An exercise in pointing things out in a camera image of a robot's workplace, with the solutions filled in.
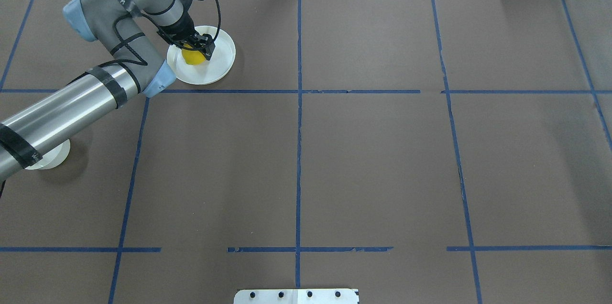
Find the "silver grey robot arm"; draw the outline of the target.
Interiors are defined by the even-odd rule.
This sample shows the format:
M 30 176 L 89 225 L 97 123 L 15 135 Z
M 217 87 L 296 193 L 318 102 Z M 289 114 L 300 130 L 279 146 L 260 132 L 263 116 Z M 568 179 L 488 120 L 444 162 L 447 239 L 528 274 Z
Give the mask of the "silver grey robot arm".
M 112 110 L 142 94 L 151 98 L 177 75 L 136 24 L 144 17 L 170 46 L 212 58 L 216 36 L 200 34 L 189 14 L 195 0 L 72 0 L 64 19 L 83 40 L 98 41 L 112 59 L 95 65 L 50 96 L 1 123 L 1 179 L 44 156 Z

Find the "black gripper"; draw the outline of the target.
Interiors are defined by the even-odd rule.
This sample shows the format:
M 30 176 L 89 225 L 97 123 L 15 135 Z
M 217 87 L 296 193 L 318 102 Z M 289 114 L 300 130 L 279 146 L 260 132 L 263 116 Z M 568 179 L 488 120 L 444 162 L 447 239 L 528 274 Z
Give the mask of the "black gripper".
M 192 19 L 185 18 L 169 26 L 159 26 L 158 34 L 169 45 L 179 48 L 203 49 L 203 56 L 210 61 L 216 48 L 210 34 L 199 34 Z

